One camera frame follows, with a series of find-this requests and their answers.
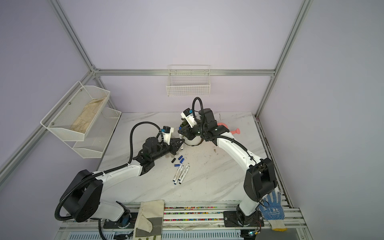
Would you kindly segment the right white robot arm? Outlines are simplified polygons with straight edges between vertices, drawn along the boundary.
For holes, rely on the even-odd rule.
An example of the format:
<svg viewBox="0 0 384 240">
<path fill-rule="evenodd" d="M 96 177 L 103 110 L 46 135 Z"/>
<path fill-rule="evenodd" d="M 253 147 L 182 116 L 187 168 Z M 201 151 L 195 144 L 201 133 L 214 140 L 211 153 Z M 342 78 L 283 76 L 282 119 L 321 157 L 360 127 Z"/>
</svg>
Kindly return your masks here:
<svg viewBox="0 0 384 240">
<path fill-rule="evenodd" d="M 218 125 L 211 109 L 198 112 L 187 108 L 181 113 L 183 123 L 178 133 L 188 140 L 201 137 L 224 150 L 241 167 L 244 175 L 245 196 L 237 206 L 237 221 L 242 227 L 249 226 L 254 220 L 254 213 L 267 195 L 278 186 L 275 166 L 269 158 L 261 159 L 233 136 L 225 125 Z"/>
</svg>

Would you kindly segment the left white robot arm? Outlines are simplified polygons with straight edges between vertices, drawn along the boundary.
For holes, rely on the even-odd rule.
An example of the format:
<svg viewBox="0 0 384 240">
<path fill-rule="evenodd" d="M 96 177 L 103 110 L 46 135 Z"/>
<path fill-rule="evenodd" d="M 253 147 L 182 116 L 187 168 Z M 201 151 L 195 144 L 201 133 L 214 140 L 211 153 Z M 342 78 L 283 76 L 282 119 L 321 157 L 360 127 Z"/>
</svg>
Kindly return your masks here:
<svg viewBox="0 0 384 240">
<path fill-rule="evenodd" d="M 78 223 L 88 219 L 108 220 L 119 228 L 125 228 L 131 221 L 131 211 L 125 205 L 105 192 L 111 187 L 131 178 L 148 173 L 155 160 L 167 155 L 176 155 L 185 141 L 171 138 L 160 142 L 156 137 L 146 139 L 137 156 L 132 157 L 138 165 L 129 163 L 102 172 L 78 172 L 55 209 L 58 221 L 75 220 Z"/>
</svg>

